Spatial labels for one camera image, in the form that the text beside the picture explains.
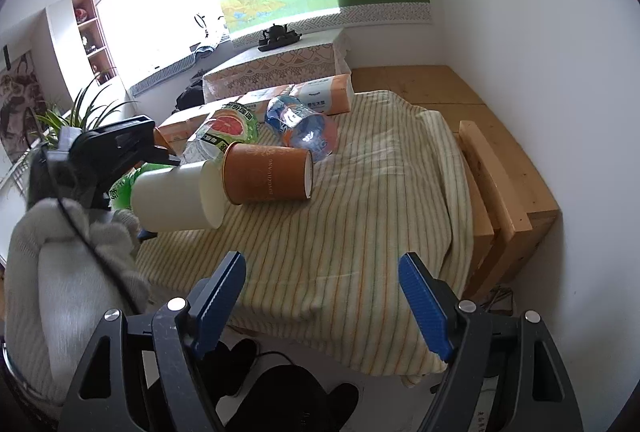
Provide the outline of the white knit sleeve forearm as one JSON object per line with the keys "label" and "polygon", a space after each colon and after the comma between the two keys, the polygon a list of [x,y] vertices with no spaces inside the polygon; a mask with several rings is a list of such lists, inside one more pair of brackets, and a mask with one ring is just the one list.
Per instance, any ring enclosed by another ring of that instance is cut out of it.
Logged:
{"label": "white knit sleeve forearm", "polygon": [[126,296],[145,310],[149,282],[134,258],[140,223],[127,210],[93,222],[73,200],[43,199],[14,227],[6,264],[6,356],[29,403],[60,414],[96,325]]}

